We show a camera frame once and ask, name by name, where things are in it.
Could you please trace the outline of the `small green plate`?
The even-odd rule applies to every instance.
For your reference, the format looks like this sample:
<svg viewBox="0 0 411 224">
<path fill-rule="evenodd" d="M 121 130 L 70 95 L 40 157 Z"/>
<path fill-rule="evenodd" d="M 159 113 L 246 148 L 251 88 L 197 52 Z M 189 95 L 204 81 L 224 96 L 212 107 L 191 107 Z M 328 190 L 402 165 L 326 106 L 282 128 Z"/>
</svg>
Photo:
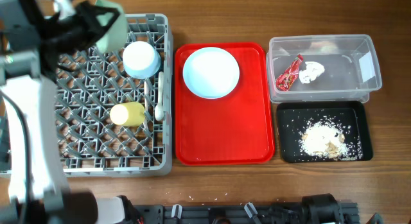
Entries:
<svg viewBox="0 0 411 224">
<path fill-rule="evenodd" d="M 103 6 L 108 8 L 115 8 L 119 12 L 119 17 L 115 23 L 110 27 L 108 32 L 96 42 L 96 47 L 100 53 L 108 53 L 121 49 L 127 41 L 128 23 L 125 17 L 123 7 L 115 2 L 108 0 L 96 0 L 96 6 Z"/>
</svg>

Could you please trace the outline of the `white plastic spoon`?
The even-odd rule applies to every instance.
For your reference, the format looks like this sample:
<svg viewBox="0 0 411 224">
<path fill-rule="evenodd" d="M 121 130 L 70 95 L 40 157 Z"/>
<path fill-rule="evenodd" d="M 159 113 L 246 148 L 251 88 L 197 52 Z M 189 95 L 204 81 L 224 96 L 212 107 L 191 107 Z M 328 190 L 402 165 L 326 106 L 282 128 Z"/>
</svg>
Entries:
<svg viewBox="0 0 411 224">
<path fill-rule="evenodd" d="M 157 97 L 157 105 L 155 106 L 155 119 L 157 121 L 162 121 L 164 117 L 163 113 L 163 105 L 162 105 L 162 98 L 163 98 L 163 90 L 164 90 L 164 72 L 159 72 L 159 80 L 158 80 L 158 97 Z"/>
</svg>

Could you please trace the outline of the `yellow plastic cup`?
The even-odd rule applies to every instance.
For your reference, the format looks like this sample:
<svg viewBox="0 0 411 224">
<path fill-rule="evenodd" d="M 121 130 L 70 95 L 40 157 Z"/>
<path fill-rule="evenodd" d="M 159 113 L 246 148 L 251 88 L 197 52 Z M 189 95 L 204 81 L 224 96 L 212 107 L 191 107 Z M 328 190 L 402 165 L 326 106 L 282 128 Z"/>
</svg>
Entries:
<svg viewBox="0 0 411 224">
<path fill-rule="evenodd" d="M 145 119 L 144 106 L 138 102 L 114 105 L 110 110 L 110 119 L 116 125 L 139 126 Z"/>
</svg>

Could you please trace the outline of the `white plastic fork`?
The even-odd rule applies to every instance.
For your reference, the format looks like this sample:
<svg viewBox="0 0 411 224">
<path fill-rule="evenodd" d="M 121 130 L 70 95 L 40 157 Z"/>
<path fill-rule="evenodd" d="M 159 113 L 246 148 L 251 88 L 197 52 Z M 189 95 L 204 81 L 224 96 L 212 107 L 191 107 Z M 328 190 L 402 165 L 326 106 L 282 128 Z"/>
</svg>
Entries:
<svg viewBox="0 0 411 224">
<path fill-rule="evenodd" d="M 144 82 L 144 115 L 148 112 L 148 109 L 149 109 L 149 105 L 150 105 L 148 102 L 149 97 L 150 97 L 150 90 L 149 90 L 147 81 L 145 81 Z M 144 116 L 143 125 L 145 129 L 148 129 L 148 118 L 146 115 Z"/>
</svg>

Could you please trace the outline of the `white tissue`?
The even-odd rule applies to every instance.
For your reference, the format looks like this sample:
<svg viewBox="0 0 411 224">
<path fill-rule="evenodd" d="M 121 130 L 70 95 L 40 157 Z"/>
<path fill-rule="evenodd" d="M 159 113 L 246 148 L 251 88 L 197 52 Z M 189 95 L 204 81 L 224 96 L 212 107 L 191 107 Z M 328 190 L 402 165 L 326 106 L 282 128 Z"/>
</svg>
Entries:
<svg viewBox="0 0 411 224">
<path fill-rule="evenodd" d="M 325 67 L 318 62 L 306 62 L 306 68 L 299 71 L 299 80 L 303 84 L 308 84 L 316 80 L 325 72 Z"/>
</svg>

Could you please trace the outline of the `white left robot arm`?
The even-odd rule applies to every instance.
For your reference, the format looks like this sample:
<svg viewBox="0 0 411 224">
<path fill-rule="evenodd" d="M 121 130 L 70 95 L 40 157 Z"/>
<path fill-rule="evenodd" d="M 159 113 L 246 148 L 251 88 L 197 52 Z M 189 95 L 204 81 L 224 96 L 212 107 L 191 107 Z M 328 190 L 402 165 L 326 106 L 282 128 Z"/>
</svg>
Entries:
<svg viewBox="0 0 411 224">
<path fill-rule="evenodd" d="M 122 16 L 113 7 L 52 0 L 45 18 L 37 0 L 1 0 L 1 97 L 11 150 L 10 204 L 2 223 L 126 223 L 133 207 L 122 197 L 72 192 L 57 150 L 55 80 L 58 60 L 91 47 Z"/>
</svg>

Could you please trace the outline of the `red snack wrapper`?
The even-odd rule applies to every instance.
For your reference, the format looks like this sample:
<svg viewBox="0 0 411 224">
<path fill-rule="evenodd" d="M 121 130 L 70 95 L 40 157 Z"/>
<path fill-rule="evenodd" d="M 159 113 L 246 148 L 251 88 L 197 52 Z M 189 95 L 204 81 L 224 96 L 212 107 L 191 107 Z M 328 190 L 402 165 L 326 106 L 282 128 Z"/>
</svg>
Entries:
<svg viewBox="0 0 411 224">
<path fill-rule="evenodd" d="M 298 54 L 292 64 L 275 80 L 275 85 L 280 91 L 289 91 L 299 76 L 299 68 L 303 57 Z"/>
</svg>

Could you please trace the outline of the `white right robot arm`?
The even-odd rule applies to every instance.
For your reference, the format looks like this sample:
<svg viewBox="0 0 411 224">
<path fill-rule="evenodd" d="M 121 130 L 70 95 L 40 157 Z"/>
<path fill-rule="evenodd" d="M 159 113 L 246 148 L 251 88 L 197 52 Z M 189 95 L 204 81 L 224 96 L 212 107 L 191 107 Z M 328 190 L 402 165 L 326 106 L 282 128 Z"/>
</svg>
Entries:
<svg viewBox="0 0 411 224">
<path fill-rule="evenodd" d="M 338 202 L 331 194 L 305 196 L 301 205 L 301 223 L 360 223 L 358 204 Z"/>
</svg>

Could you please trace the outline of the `large light blue plate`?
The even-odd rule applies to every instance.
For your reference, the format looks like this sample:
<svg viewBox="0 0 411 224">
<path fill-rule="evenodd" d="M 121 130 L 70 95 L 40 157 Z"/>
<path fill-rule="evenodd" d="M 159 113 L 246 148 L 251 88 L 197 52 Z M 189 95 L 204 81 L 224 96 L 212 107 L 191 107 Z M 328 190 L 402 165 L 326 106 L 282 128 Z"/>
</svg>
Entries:
<svg viewBox="0 0 411 224">
<path fill-rule="evenodd" d="M 183 80 L 194 95 L 219 99 L 230 94 L 240 79 L 236 59 L 218 47 L 203 47 L 190 54 L 184 63 Z"/>
</svg>

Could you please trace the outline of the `light blue bowl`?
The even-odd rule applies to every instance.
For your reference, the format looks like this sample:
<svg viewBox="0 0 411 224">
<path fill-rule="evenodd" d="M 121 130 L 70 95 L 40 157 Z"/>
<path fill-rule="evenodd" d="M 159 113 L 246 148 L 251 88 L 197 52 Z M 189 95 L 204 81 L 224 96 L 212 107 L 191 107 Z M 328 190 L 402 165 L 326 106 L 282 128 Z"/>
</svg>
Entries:
<svg viewBox="0 0 411 224">
<path fill-rule="evenodd" d="M 133 78 L 149 78 L 160 69 L 160 66 L 160 54 L 148 42 L 136 41 L 124 49 L 123 67 Z"/>
</svg>

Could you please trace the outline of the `food scraps rice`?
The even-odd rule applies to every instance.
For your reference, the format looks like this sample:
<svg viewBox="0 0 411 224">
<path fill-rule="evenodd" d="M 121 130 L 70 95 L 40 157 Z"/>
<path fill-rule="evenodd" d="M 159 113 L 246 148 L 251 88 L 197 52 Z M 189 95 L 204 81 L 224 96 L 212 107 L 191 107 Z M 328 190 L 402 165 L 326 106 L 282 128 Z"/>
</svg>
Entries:
<svg viewBox="0 0 411 224">
<path fill-rule="evenodd" d="M 362 143 L 354 125 L 335 116 L 310 117 L 299 130 L 300 152 L 313 160 L 354 161 L 363 159 Z"/>
</svg>

